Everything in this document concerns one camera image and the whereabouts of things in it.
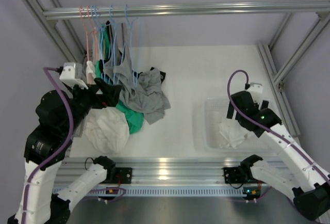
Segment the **light blue wire hanger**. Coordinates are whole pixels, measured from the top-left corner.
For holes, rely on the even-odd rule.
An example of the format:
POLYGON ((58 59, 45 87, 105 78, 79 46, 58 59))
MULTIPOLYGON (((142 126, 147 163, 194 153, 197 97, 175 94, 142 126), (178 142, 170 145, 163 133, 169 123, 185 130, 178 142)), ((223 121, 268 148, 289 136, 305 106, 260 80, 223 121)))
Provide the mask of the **light blue wire hanger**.
POLYGON ((130 51, 130 59, 131 59, 131 72, 132 72, 132 79, 133 79, 133 86, 136 88, 138 86, 138 58, 135 56, 134 52, 131 52, 133 48, 133 27, 134 27, 134 21, 138 18, 134 18, 133 20, 130 20, 128 18, 128 5, 126 4, 124 7, 124 14, 126 23, 128 26, 128 34, 129 34, 129 42, 128 42, 128 48, 130 51))

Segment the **white tank top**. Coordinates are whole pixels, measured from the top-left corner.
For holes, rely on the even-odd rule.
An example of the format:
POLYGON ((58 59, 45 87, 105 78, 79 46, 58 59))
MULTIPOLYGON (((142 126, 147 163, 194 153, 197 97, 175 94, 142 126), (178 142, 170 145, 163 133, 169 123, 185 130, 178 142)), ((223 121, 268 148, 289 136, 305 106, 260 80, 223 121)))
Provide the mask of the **white tank top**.
POLYGON ((238 145, 247 140, 249 131, 243 128, 237 120, 222 119, 219 123, 221 148, 236 148, 238 145))

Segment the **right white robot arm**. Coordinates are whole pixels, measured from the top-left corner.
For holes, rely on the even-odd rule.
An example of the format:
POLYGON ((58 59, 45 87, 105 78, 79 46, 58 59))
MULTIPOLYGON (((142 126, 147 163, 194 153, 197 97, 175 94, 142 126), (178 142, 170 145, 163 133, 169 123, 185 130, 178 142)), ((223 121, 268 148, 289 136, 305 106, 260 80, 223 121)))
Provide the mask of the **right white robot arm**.
POLYGON ((238 166, 245 182, 262 181, 285 195, 306 219, 315 221, 329 211, 329 172, 322 169, 292 138, 279 116, 264 104, 258 105, 251 92, 229 96, 227 117, 266 143, 289 169, 285 173, 264 158, 251 155, 238 166))

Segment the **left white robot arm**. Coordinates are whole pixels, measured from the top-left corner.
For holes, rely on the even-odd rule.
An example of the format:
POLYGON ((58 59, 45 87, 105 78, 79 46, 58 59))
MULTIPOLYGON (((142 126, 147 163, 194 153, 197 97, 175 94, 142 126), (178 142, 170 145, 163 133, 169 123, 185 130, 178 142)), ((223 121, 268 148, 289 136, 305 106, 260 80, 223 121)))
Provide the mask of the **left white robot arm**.
POLYGON ((122 89, 101 78, 94 85, 69 87, 72 97, 60 90, 47 92, 36 108, 39 125, 28 136, 24 151, 25 186, 19 210, 8 223, 66 223, 73 208, 97 184, 116 178, 116 164, 106 156, 66 189, 53 193, 55 177, 72 144, 72 136, 92 109, 115 107, 122 89))

